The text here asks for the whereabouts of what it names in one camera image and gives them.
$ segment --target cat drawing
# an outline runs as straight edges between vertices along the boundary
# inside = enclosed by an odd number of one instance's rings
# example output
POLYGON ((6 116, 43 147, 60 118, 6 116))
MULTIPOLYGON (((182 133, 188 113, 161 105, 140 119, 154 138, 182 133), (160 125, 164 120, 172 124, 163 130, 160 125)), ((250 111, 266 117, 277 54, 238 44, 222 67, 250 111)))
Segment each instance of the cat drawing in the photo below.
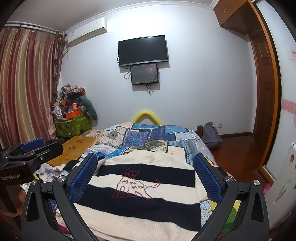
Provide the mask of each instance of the cat drawing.
POLYGON ((131 171, 129 168, 126 169, 125 175, 121 178, 117 184, 116 191, 113 193, 112 197, 124 198, 124 197, 144 197, 147 202, 153 198, 147 193, 148 188, 157 188, 160 183, 159 180, 155 180, 156 184, 153 186, 147 186, 140 181, 135 180, 135 177, 140 171, 131 171))

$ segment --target striped sweater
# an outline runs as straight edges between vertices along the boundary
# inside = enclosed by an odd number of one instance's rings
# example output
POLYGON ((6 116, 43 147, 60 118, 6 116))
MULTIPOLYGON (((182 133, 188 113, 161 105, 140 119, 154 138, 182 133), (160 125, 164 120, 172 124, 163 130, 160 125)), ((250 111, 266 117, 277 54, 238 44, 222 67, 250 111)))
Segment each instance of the striped sweater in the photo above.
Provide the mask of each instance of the striped sweater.
POLYGON ((162 151, 143 150, 99 163, 103 165, 75 203, 97 237, 188 241, 200 230, 199 203, 207 193, 187 163, 162 151))

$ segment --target metal screw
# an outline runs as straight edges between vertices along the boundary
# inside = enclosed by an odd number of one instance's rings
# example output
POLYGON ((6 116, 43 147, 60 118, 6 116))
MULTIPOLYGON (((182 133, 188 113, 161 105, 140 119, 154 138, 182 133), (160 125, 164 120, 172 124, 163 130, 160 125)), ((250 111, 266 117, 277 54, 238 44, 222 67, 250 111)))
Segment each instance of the metal screw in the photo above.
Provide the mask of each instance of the metal screw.
POLYGON ((65 179, 66 179, 65 176, 60 176, 57 180, 58 180, 59 182, 63 182, 63 181, 65 181, 65 179))
POLYGON ((32 185, 36 185, 37 182, 38 182, 38 180, 37 180, 37 179, 34 179, 34 180, 31 182, 31 184, 32 184, 32 185))
POLYGON ((256 186, 259 186, 260 185, 260 182, 258 180, 254 180, 253 183, 256 185, 256 186))
POLYGON ((226 176, 225 177, 225 180, 227 181, 227 182, 232 182, 233 181, 233 177, 231 177, 231 176, 226 176))

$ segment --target green storage basket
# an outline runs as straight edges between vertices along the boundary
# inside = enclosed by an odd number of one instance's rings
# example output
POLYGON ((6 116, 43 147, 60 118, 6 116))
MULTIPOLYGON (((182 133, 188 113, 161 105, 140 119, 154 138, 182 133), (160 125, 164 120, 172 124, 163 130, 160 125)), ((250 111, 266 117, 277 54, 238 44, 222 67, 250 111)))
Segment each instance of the green storage basket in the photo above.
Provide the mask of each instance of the green storage basket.
POLYGON ((55 120, 56 134, 60 137, 80 136, 91 129, 91 122, 87 115, 71 118, 69 120, 55 120))

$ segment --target cat head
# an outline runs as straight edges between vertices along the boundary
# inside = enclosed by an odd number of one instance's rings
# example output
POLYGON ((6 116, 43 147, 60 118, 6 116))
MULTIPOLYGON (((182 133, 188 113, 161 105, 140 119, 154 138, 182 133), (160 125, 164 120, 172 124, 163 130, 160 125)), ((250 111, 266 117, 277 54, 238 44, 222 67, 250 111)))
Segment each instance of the cat head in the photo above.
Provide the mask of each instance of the cat head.
POLYGON ((134 179, 136 177, 136 175, 138 175, 140 171, 131 171, 129 168, 126 169, 126 173, 125 173, 125 176, 128 177, 128 178, 131 178, 131 179, 134 179))

